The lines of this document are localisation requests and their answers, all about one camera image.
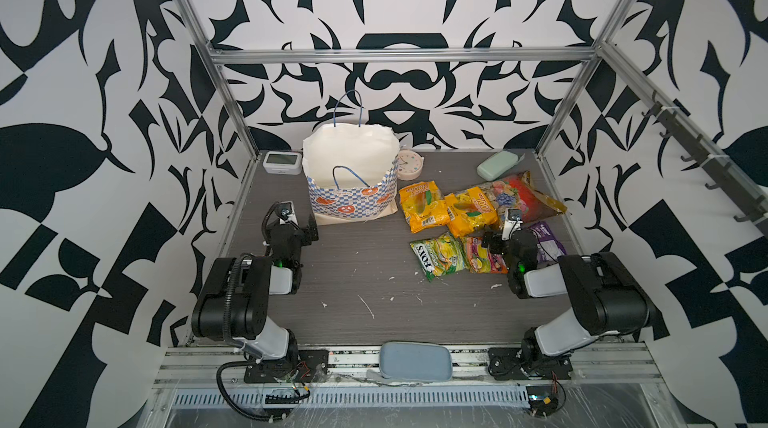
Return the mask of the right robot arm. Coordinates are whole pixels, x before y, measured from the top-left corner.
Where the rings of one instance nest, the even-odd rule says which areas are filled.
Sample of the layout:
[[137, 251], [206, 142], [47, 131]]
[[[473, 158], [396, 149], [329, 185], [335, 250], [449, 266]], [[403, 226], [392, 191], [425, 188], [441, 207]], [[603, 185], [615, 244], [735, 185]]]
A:
[[659, 309], [620, 259], [610, 252], [563, 255], [541, 267], [529, 229], [485, 233], [482, 246], [508, 268], [518, 298], [567, 296], [570, 307], [528, 329], [516, 349], [491, 348], [488, 373], [498, 381], [570, 377], [571, 355], [605, 337], [636, 335], [662, 320]]

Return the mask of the blue checkered paper bag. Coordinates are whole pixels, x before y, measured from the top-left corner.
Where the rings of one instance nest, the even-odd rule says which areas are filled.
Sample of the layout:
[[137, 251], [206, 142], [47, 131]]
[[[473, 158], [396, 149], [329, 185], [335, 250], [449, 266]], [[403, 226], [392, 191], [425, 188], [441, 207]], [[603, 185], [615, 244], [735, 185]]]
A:
[[364, 122], [358, 91], [341, 99], [358, 103], [357, 121], [339, 122], [333, 110], [331, 121], [302, 144], [310, 207], [321, 226], [369, 222], [397, 212], [400, 142], [391, 128]]

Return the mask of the orange snack pack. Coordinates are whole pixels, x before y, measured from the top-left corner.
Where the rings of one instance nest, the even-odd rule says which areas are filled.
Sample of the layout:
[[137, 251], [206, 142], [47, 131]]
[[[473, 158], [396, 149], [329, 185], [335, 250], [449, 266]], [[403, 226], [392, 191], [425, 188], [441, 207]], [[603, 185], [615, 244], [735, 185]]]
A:
[[508, 268], [500, 255], [482, 246], [478, 237], [461, 237], [467, 269], [473, 274], [507, 274]]

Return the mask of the red fruit snack bag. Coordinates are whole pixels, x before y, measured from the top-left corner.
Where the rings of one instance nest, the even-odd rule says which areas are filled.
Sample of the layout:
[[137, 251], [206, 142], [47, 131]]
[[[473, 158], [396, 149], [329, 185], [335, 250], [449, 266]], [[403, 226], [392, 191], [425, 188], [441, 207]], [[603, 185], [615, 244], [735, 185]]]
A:
[[497, 227], [501, 226], [509, 209], [520, 211], [524, 223], [535, 223], [567, 213], [567, 207], [562, 202], [535, 189], [530, 171], [486, 182], [479, 188], [497, 213]]

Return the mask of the yellow mango candy bag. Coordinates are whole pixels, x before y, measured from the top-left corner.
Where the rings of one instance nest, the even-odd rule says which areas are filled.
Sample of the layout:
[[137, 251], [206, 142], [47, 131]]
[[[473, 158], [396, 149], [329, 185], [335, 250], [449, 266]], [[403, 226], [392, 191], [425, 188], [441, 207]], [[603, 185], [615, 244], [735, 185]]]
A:
[[498, 214], [479, 187], [452, 193], [445, 197], [450, 221], [448, 229], [454, 237], [465, 237], [498, 223]]

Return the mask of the purple snack pack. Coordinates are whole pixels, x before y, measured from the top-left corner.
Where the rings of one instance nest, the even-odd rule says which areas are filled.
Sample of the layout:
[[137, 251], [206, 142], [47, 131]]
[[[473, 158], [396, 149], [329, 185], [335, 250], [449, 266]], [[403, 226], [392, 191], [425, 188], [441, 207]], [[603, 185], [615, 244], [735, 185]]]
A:
[[529, 229], [536, 236], [537, 261], [540, 265], [550, 265], [567, 255], [564, 245], [557, 239], [546, 222], [532, 224]]

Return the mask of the green spring candy bag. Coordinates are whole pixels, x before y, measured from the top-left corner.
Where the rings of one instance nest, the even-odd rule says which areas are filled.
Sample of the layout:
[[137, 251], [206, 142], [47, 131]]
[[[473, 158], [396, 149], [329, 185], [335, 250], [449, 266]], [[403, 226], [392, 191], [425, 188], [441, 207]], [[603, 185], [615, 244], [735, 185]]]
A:
[[450, 232], [437, 238], [413, 241], [409, 246], [428, 281], [467, 269], [462, 245]]

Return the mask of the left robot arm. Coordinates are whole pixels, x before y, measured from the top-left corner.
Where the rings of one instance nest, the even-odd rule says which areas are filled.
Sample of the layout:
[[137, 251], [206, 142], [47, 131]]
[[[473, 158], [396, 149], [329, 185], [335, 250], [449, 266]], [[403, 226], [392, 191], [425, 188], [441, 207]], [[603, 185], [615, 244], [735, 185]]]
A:
[[[213, 262], [193, 309], [191, 329], [196, 338], [222, 342], [241, 356], [223, 363], [215, 372], [216, 387], [224, 403], [252, 422], [277, 423], [309, 398], [310, 389], [304, 381], [307, 369], [296, 336], [269, 317], [269, 299], [298, 291], [302, 249], [317, 241], [319, 235], [313, 218], [305, 227], [299, 225], [290, 201], [270, 206], [260, 230], [263, 255], [246, 252]], [[262, 408], [254, 411], [228, 392], [224, 373], [231, 369], [242, 369], [246, 375], [261, 376], [267, 382], [286, 381], [292, 393], [265, 395]]]

